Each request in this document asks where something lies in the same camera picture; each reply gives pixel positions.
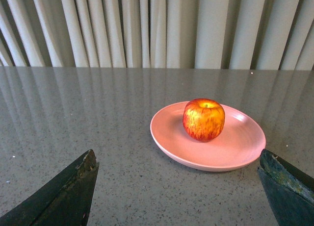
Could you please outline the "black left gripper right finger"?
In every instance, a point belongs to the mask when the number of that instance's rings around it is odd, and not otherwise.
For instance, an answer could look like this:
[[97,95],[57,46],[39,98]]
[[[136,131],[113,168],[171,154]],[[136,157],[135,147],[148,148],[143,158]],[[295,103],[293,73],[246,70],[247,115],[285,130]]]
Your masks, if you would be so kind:
[[280,226],[314,224],[314,178],[264,149],[258,174]]

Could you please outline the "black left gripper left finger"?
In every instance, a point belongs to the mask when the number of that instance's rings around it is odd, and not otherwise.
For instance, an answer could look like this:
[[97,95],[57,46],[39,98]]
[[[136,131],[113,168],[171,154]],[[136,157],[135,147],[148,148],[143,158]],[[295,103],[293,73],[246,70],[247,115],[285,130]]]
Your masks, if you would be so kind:
[[99,170],[88,150],[33,195],[1,216],[2,226],[85,226]]

